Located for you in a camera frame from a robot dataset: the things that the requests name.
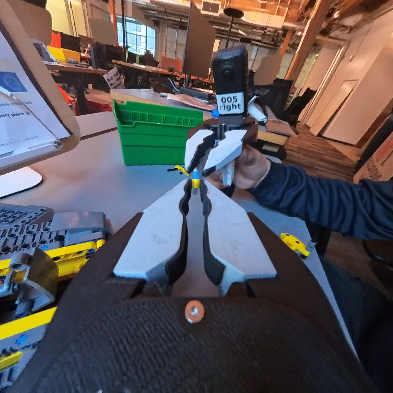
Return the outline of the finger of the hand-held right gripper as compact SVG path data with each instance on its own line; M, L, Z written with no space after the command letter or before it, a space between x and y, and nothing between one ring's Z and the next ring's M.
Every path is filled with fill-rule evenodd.
M229 130L224 138L219 140L208 153L202 176L208 177L211 173L221 170L223 177L234 177L235 159L243 150L243 137L247 130Z
M184 168L191 174L199 165L205 154L215 144L215 132L213 130L197 130L186 141Z

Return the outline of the yellow toy brick assembly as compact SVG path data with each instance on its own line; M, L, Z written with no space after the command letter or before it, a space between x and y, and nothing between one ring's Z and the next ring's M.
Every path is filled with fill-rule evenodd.
M281 233L280 238L301 259L306 260L316 247L316 242L310 240L307 244L289 233Z

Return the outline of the person's right forearm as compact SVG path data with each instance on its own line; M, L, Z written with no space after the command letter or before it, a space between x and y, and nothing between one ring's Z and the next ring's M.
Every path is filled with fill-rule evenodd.
M272 162L266 177L248 192L265 207L348 237L393 239L392 180L354 184Z

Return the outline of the person's right hand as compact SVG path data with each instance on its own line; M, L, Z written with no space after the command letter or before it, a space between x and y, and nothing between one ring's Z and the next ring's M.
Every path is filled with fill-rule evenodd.
M238 189L253 189L267 176L271 161L249 145L235 159L233 184Z

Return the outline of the black upright panel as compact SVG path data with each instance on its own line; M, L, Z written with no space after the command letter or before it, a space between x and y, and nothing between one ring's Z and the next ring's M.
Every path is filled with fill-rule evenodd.
M216 30L191 2L182 72L206 79L213 54Z

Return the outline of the green plastic bin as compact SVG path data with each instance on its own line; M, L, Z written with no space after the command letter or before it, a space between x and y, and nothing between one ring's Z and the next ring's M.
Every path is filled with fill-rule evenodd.
M188 131L203 112L127 101L112 104L125 165L184 165Z

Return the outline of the idle hand-held gripper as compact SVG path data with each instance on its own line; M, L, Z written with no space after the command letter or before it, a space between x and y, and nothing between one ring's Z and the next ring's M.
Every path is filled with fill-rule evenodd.
M264 107L256 103L257 99L258 95L254 95L248 101L248 114L257 121L258 125L264 126L268 121L268 116L264 111Z

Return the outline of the wood-edged grey table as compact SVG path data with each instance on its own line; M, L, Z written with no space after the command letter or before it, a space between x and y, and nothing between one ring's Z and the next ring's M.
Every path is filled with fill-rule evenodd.
M182 109L196 108L185 105L178 101L168 100L161 97L159 93L149 89L113 89L111 98L119 102L138 102L150 105L170 106ZM273 112L267 108L268 123L265 126L259 126L258 139L284 146L290 137L297 137L297 134L285 122L277 120Z

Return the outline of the black floor lamp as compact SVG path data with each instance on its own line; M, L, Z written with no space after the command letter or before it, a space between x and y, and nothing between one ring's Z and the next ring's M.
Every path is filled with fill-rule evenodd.
M233 7L226 7L226 8L223 9L223 12L224 12L224 14L226 16L230 17L230 24L229 24L229 29L228 29L226 43L225 43L225 48L228 48L229 39L230 39L232 26L233 26L233 21L235 19L242 18L244 16L244 12L239 10L239 9L233 8Z

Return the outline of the grey yellow toy brick vehicle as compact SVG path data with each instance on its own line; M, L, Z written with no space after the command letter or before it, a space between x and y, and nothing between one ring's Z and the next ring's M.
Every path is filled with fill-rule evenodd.
M1 392L33 356L72 279L111 235L102 212L1 203Z

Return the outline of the black office chair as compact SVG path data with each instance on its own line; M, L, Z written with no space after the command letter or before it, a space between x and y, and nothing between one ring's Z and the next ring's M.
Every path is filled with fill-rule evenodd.
M297 125L297 121L301 112L314 98L315 94L316 94L316 90L307 88L301 96L297 96L291 102L291 110L289 111L286 120L291 126L295 127Z

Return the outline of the white printed sign card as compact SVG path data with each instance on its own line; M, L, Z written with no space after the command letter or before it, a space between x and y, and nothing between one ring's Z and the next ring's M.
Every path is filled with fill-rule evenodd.
M103 75L110 90L125 89L124 81L116 67L113 67L107 74Z

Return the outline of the white leaning panel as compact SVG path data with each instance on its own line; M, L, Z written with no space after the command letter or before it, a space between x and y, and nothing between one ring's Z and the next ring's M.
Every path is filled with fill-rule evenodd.
M338 110L345 103L358 82L358 79L345 80L342 82L310 128L310 132L314 136L322 135L324 133L326 127L330 124Z

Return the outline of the orange safety vest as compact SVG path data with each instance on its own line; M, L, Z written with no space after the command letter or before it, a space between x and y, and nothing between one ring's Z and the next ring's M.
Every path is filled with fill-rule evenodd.
M57 83L56 85L60 93L62 94L63 98L65 99L67 105L72 107L73 104L75 103L75 99L72 96L68 95L68 93L62 88L62 86L59 83Z

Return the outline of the printed instruction sheet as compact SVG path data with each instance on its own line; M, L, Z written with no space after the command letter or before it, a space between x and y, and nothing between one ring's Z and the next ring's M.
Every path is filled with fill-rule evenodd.
M7 39L0 37L0 154L21 154L70 136Z

